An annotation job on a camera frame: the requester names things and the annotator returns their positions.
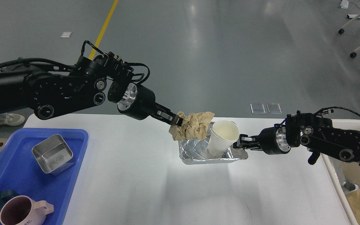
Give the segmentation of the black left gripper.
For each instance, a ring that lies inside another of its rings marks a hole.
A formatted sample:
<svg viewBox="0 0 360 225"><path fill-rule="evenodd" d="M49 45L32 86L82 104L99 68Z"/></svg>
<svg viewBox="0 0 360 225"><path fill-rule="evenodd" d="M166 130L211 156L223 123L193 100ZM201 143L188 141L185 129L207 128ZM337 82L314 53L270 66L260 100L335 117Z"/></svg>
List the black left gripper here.
<svg viewBox="0 0 360 225"><path fill-rule="evenodd" d="M178 114L156 103L154 92L141 84L129 84L123 98L117 103L117 109L119 113L139 121L151 116L171 126L180 127L184 122Z"/></svg>

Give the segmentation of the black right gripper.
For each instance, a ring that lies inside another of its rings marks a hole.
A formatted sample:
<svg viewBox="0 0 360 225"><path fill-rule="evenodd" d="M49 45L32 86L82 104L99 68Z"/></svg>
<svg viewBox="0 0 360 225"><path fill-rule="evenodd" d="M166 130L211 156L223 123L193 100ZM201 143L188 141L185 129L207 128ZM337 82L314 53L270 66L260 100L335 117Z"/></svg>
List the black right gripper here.
<svg viewBox="0 0 360 225"><path fill-rule="evenodd" d="M240 134L232 148L263 151L267 155L283 155L291 150L291 146L286 141L285 127L265 128L259 135L251 137L247 134Z"/></svg>

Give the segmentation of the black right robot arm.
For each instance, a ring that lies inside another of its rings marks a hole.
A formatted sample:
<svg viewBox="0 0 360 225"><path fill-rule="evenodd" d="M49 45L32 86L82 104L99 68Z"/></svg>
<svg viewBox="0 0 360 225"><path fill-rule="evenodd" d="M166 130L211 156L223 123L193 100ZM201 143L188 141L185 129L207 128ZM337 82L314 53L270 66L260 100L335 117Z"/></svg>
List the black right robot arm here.
<svg viewBox="0 0 360 225"><path fill-rule="evenodd" d="M335 109L322 108L315 113L287 114L284 121L261 130L260 134L240 134L232 147L262 151L267 155L284 155L294 147L304 146L311 152L308 159L314 165L321 154L346 163L360 165L360 131L335 128L333 121L324 117Z"/></svg>

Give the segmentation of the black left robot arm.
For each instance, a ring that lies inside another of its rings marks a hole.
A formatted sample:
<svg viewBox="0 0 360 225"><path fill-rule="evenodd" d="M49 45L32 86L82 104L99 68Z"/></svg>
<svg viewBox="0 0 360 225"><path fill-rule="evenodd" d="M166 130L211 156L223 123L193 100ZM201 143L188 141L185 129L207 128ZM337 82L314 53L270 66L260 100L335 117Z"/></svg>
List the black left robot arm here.
<svg viewBox="0 0 360 225"><path fill-rule="evenodd" d="M158 104L143 86L150 71L134 73L143 63L126 62L84 41L75 65L29 57L0 63L0 114L31 108L41 120L103 104L117 104L119 113L136 120L153 117L181 126L184 119Z"/></svg>

